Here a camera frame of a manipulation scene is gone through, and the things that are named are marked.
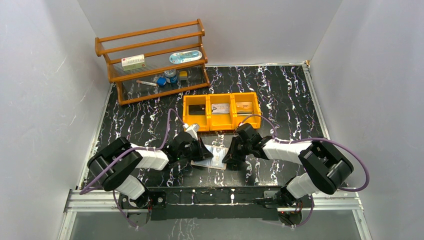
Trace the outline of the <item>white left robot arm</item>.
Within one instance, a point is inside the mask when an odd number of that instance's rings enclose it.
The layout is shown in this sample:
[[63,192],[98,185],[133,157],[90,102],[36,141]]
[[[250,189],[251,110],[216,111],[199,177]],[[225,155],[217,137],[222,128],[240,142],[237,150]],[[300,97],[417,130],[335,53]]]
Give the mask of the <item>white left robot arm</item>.
[[135,176],[134,169],[153,169],[162,171],[179,160],[199,162],[214,155],[198,136],[198,124],[187,125],[185,131],[178,133],[164,145],[141,147],[119,137],[96,153],[87,162],[93,183],[99,183],[106,192],[119,192],[127,196],[137,208],[144,208],[150,200],[150,191]]

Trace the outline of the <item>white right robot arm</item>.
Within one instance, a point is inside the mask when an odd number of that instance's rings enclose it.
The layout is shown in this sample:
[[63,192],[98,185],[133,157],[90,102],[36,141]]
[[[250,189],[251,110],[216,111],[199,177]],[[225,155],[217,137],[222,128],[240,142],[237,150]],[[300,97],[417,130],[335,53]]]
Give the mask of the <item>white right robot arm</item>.
[[295,207],[302,197],[317,192],[332,195],[354,171],[352,163],[325,138],[303,142],[261,136],[251,124],[236,129],[223,158],[224,164],[244,162],[248,155],[264,160],[283,160],[303,166],[305,173],[291,178],[271,196],[254,200],[264,207]]

